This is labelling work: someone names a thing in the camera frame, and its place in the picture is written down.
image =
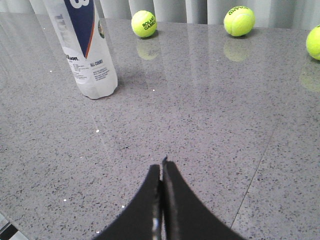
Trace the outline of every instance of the gray countertop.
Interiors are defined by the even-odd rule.
[[[0,13],[0,213],[90,240],[165,156],[247,239],[320,238],[320,62],[306,30],[103,19],[114,94],[81,94],[49,17]]]

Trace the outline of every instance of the plastic bottle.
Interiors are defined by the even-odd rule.
[[[43,0],[80,91],[91,99],[118,86],[94,0]]]

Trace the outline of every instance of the white curtain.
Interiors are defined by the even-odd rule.
[[[255,27],[310,30],[320,25],[320,0],[94,0],[101,18],[131,19],[139,10],[158,22],[223,24],[229,9],[251,8]],[[0,12],[46,14],[42,0],[0,0]]]

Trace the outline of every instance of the glossy surface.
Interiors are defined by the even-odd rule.
[[[102,20],[118,74],[81,94],[48,17],[0,13],[0,212],[31,240],[89,240],[174,161],[247,239],[319,238],[320,64],[308,31]]]

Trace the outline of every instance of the tennis ball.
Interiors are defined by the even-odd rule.
[[[320,60],[320,25],[309,32],[305,45],[310,56]]]
[[[156,17],[149,11],[140,10],[133,15],[131,27],[137,36],[150,37],[157,29]]]
[[[251,31],[255,25],[255,14],[246,6],[231,8],[224,17],[223,24],[228,34],[240,37]]]

